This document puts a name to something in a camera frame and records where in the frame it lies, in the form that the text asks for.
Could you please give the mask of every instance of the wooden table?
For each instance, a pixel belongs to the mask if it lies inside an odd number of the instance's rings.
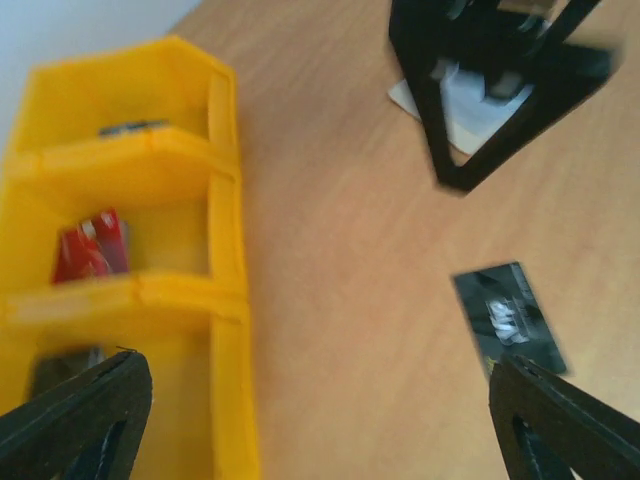
[[[437,188],[386,0],[208,1],[238,73],[265,478],[505,478],[452,273],[523,262],[578,387],[640,419],[640,3],[594,98],[470,195]]]

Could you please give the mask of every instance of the tabletop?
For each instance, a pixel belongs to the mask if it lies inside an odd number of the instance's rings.
[[[392,104],[389,2],[204,0],[176,32],[238,74],[266,479],[506,478],[451,275],[517,260],[574,385],[640,420],[640,3],[581,31],[619,72],[471,194]]]

